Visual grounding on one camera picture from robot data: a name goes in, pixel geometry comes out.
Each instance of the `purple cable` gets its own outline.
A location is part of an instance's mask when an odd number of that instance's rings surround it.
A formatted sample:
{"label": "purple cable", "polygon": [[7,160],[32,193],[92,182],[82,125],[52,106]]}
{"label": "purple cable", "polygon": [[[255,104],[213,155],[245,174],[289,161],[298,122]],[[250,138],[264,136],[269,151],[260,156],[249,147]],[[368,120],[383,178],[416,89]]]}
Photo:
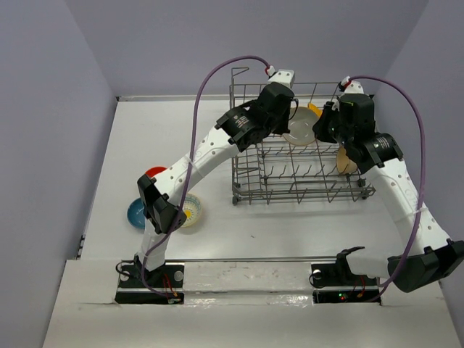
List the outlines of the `purple cable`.
{"label": "purple cable", "polygon": [[[229,65],[231,63],[234,63],[234,62],[238,62],[240,60],[246,60],[246,59],[253,59],[253,60],[257,60],[257,61],[260,61],[262,62],[266,67],[269,67],[269,63],[266,62],[263,58],[261,57],[258,57],[258,56],[252,56],[252,55],[249,55],[249,56],[240,56],[240,57],[236,57],[236,58],[232,58],[230,60],[226,60],[224,63],[221,63],[219,64],[217,67],[215,67],[213,70],[211,70],[211,72],[207,75],[206,78],[204,78],[202,84],[200,85],[200,88],[198,90],[198,93],[196,94],[196,98],[195,98],[195,105],[194,105],[194,119],[193,119],[193,125],[192,125],[192,130],[191,130],[191,143],[190,143],[190,160],[193,161],[194,159],[194,153],[195,153],[195,143],[196,143],[196,121],[198,119],[198,106],[199,106],[199,103],[200,103],[200,98],[202,97],[202,93],[203,93],[203,90],[204,90],[204,87],[206,86],[208,80],[220,69],[222,69],[223,67],[225,67],[226,65]],[[148,256],[153,252],[153,250],[155,250],[157,247],[159,247],[161,244],[163,244],[166,239],[169,238],[169,236],[171,235],[171,233],[174,231],[174,226],[175,226],[175,222],[178,220],[178,218],[181,216],[181,213],[182,213],[182,208],[183,208],[183,203],[185,202],[186,200],[186,195],[187,195],[187,191],[189,190],[189,182],[190,182],[190,175],[191,175],[191,170],[192,170],[192,165],[191,165],[191,162],[188,163],[188,167],[187,167],[187,175],[186,175],[186,183],[183,185],[183,190],[182,190],[182,196],[181,196],[181,202],[179,203],[179,212],[178,214],[175,216],[175,219],[174,219],[174,222],[173,224],[171,225],[169,231],[166,233],[166,236],[161,239],[161,241],[159,241],[158,243],[156,243],[154,246],[152,246],[150,249],[148,249],[145,253],[145,257],[144,257],[144,261],[142,262],[142,270],[141,270],[141,278],[142,278],[142,283],[143,285],[150,291],[154,292],[155,294],[158,294],[160,296],[165,296],[166,294],[165,293],[162,293],[162,292],[159,292],[159,291],[156,291],[155,289],[153,289],[147,282],[146,282],[146,279],[145,279],[145,267],[146,267],[146,262],[148,261]]]}
{"label": "purple cable", "polygon": [[375,78],[373,76],[368,76],[368,75],[353,76],[350,78],[350,82],[353,80],[360,80],[360,79],[379,81],[379,82],[385,83],[393,87],[398,92],[400,92],[401,95],[403,95],[404,98],[407,100],[409,105],[413,108],[415,118],[418,121],[419,134],[420,134],[420,182],[419,182],[419,189],[418,189],[418,206],[416,209],[413,230],[411,232],[409,240],[407,241],[405,251],[401,255],[401,259],[399,259],[398,266],[395,268],[393,274],[384,283],[379,284],[379,286],[384,287],[382,291],[374,298],[368,300],[368,302],[373,302],[373,301],[376,301],[380,296],[382,296],[382,294],[384,294],[388,285],[390,285],[397,278],[399,272],[401,272],[401,270],[405,266],[407,256],[409,255],[409,252],[411,251],[411,248],[413,247],[415,237],[418,234],[419,223],[421,222],[421,208],[423,204],[423,196],[424,196],[425,185],[426,185],[426,135],[424,133],[422,117],[421,117],[421,114],[418,108],[412,101],[411,97],[408,96],[407,93],[401,87],[399,87],[395,83],[392,83],[388,80],[384,80],[383,78]]}

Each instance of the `purple hose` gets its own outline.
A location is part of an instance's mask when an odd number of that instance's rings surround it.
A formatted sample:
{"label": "purple hose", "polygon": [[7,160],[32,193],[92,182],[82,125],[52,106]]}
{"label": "purple hose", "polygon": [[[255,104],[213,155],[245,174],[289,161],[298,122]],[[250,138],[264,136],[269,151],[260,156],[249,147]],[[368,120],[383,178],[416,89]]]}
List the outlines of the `purple hose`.
{"label": "purple hose", "polygon": [[[196,98],[195,98],[195,105],[194,105],[194,120],[193,120],[193,125],[192,125],[192,130],[191,130],[191,143],[190,143],[190,160],[193,161],[194,159],[194,153],[195,153],[195,143],[196,143],[196,121],[198,119],[198,106],[199,106],[199,103],[200,103],[200,98],[202,97],[202,93],[203,93],[203,90],[204,90],[204,87],[206,86],[208,80],[219,70],[219,69],[222,69],[223,67],[225,67],[226,65],[229,65],[231,63],[234,63],[234,62],[238,62],[240,60],[246,60],[246,59],[253,59],[253,60],[257,60],[257,61],[260,61],[262,62],[266,67],[269,67],[269,63],[266,62],[263,58],[261,57],[258,57],[258,56],[241,56],[241,57],[236,57],[236,58],[232,58],[230,60],[226,60],[224,63],[221,63],[219,64],[217,67],[215,67],[213,70],[211,70],[211,72],[207,75],[206,78],[204,78],[202,84],[200,85],[200,88],[198,90],[198,93],[196,94]],[[179,212],[178,214],[175,216],[175,219],[174,219],[174,222],[173,224],[171,225],[169,231],[166,233],[166,236],[161,240],[159,241],[158,243],[156,243],[154,246],[152,246],[150,249],[148,249],[145,253],[145,257],[144,257],[144,260],[142,262],[142,270],[141,270],[141,278],[142,278],[142,283],[144,284],[144,286],[154,292],[155,294],[158,294],[160,296],[165,296],[166,294],[162,293],[162,292],[159,292],[159,291],[156,291],[155,289],[153,289],[147,282],[146,282],[146,279],[145,279],[145,267],[146,267],[146,262],[148,260],[148,256],[153,252],[153,250],[155,250],[157,247],[159,247],[161,244],[163,244],[166,239],[169,238],[169,236],[171,235],[171,233],[174,231],[174,225],[175,225],[175,222],[178,220],[178,218],[181,216],[182,214],[182,208],[183,208],[183,203],[185,202],[186,200],[186,195],[187,195],[187,191],[189,190],[189,182],[190,182],[190,175],[191,175],[191,170],[192,170],[192,165],[191,165],[191,162],[188,163],[188,167],[187,167],[187,175],[186,175],[186,183],[183,185],[183,190],[182,190],[182,197],[181,197],[181,202],[179,203]]]}
{"label": "purple hose", "polygon": [[420,133],[420,182],[419,182],[419,189],[418,189],[418,206],[416,209],[413,231],[411,232],[409,240],[407,241],[405,251],[401,255],[401,259],[399,259],[398,266],[395,268],[390,278],[388,278],[384,283],[379,284],[379,286],[384,286],[384,288],[382,289],[380,294],[378,294],[376,297],[369,300],[369,302],[372,302],[372,301],[377,300],[386,291],[387,286],[390,285],[392,281],[394,281],[397,278],[399,272],[401,272],[401,270],[406,264],[407,256],[409,255],[409,252],[411,251],[411,248],[413,247],[415,237],[418,234],[419,223],[421,222],[421,208],[423,204],[423,196],[424,196],[425,185],[426,185],[426,135],[423,130],[422,117],[421,117],[421,114],[418,108],[412,101],[411,97],[408,96],[407,93],[401,87],[399,87],[395,83],[392,83],[388,80],[384,80],[383,78],[375,78],[373,76],[368,76],[368,75],[353,76],[350,78],[350,82],[352,80],[361,80],[361,79],[379,81],[379,82],[385,83],[393,87],[398,92],[400,92],[401,95],[403,95],[404,98],[407,100],[409,105],[413,108],[415,118],[418,121],[419,133]]}

